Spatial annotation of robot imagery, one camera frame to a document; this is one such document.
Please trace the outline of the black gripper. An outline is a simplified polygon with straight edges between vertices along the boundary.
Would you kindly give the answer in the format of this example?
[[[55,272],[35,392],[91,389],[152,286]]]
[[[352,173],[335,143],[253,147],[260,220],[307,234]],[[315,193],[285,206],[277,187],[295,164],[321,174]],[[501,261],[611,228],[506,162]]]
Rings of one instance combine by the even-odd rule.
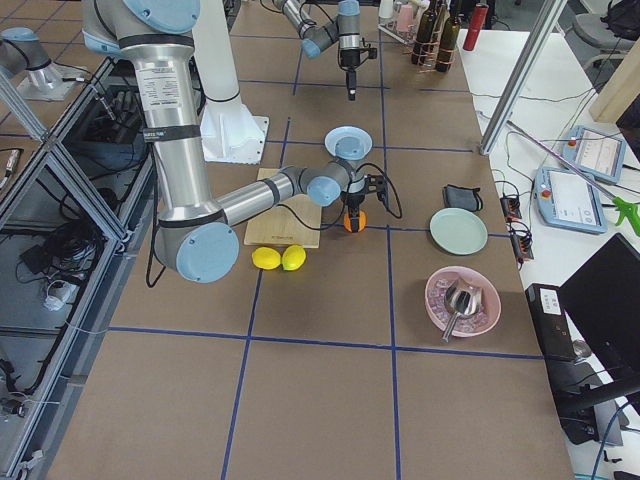
[[[349,100],[356,99],[357,93],[357,73],[360,66],[361,51],[359,48],[339,48],[338,65],[346,72],[345,83]]]
[[[360,205],[364,202],[366,193],[364,191],[359,192],[345,192],[344,193],[344,205],[348,209],[347,214],[347,230],[349,232],[360,231]]]

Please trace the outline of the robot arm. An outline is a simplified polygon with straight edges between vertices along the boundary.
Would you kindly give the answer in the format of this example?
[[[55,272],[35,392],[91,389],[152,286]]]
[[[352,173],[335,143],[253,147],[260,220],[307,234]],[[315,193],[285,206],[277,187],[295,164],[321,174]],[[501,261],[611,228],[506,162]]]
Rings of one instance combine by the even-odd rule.
[[[345,72],[347,97],[355,101],[357,69],[365,51],[360,35],[359,2],[339,1],[337,15],[322,26],[303,11],[300,1],[274,1],[273,5],[296,28],[302,50],[309,59],[318,58],[334,44],[338,45],[338,66]]]
[[[226,159],[264,137],[242,103],[228,24],[220,2],[86,1],[86,46],[130,61],[155,156],[164,206],[152,250],[183,278],[210,283],[239,254],[234,226],[304,194],[328,206],[364,183],[359,169],[372,140],[364,130],[331,130],[323,168],[286,167],[221,197],[206,163]]]

